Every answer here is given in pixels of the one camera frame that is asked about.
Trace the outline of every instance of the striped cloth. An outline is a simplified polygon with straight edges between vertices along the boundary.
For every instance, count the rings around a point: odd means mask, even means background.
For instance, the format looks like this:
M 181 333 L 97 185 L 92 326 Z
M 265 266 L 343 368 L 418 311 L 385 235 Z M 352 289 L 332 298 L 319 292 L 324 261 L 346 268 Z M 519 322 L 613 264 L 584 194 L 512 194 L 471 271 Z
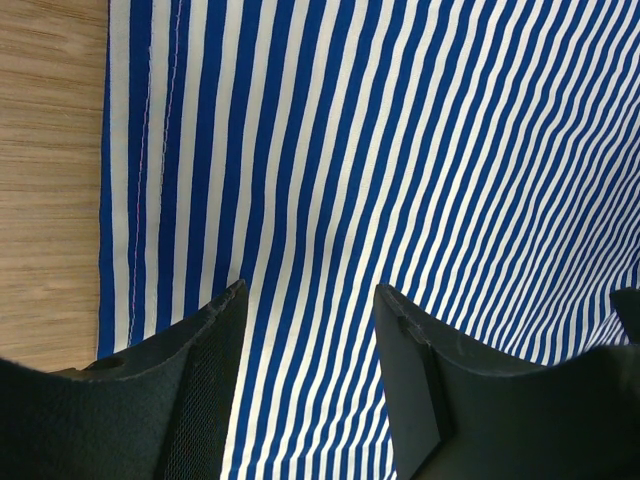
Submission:
M 225 478 L 390 478 L 390 283 L 543 364 L 626 343 L 638 1 L 111 0 L 99 356 L 245 278 Z

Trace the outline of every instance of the wood grain surface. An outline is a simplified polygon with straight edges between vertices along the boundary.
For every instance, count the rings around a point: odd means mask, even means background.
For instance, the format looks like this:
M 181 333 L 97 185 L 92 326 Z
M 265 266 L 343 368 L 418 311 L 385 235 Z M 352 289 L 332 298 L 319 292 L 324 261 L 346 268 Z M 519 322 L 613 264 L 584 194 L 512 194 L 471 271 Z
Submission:
M 95 356 L 107 0 L 0 7 L 0 356 Z

